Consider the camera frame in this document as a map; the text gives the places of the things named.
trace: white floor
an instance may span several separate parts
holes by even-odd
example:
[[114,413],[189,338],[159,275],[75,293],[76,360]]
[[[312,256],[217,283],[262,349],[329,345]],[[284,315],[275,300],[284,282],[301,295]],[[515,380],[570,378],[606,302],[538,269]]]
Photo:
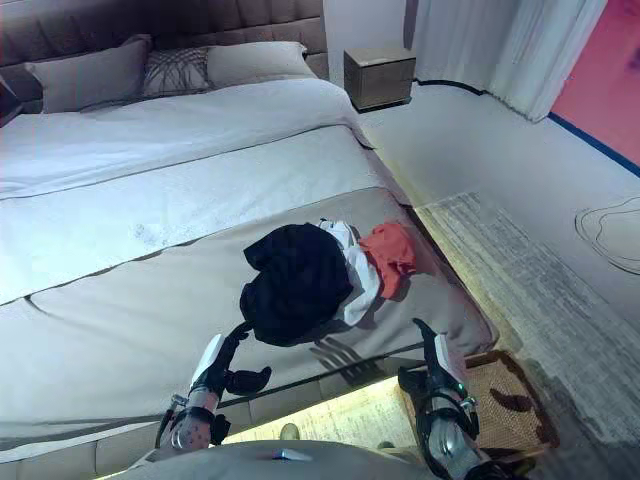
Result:
[[529,123],[455,87],[414,84],[409,105],[361,119],[414,206],[490,195],[620,315],[640,321],[640,276],[610,265],[574,229],[578,211],[640,194],[640,178],[551,120]]

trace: gray pillow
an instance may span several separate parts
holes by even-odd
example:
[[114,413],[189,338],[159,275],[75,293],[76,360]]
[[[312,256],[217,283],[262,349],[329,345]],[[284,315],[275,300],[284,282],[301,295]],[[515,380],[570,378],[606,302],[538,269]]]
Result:
[[215,88],[291,78],[317,78],[298,42],[258,42],[209,50],[207,72]]
[[208,90],[208,53],[209,47],[152,51],[145,68],[142,95],[187,95]]
[[118,48],[25,64],[42,85],[42,113],[77,111],[137,95],[150,45],[150,36],[136,35]]

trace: black clothing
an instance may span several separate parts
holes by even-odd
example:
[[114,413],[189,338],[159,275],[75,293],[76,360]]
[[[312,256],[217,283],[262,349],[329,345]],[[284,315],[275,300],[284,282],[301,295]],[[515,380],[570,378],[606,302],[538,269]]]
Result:
[[244,255],[260,273],[244,286],[240,310],[271,345],[291,345],[331,320],[353,290],[338,242],[309,223],[280,227]]

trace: bed frame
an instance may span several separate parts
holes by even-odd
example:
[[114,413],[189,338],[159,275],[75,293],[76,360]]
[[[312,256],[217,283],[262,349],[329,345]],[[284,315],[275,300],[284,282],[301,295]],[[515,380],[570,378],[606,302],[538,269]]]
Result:
[[322,0],[0,0],[0,76],[27,113],[42,87],[24,62],[82,55],[150,33],[155,48],[287,40],[328,79]]

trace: wicker basket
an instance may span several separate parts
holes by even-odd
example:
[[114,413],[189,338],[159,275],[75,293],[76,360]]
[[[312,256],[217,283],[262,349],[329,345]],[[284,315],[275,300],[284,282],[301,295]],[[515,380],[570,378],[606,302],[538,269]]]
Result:
[[[509,353],[495,350],[466,359],[468,390],[478,401],[477,443],[492,458],[515,462],[558,444],[557,434],[522,368]],[[411,399],[405,404],[415,432]]]

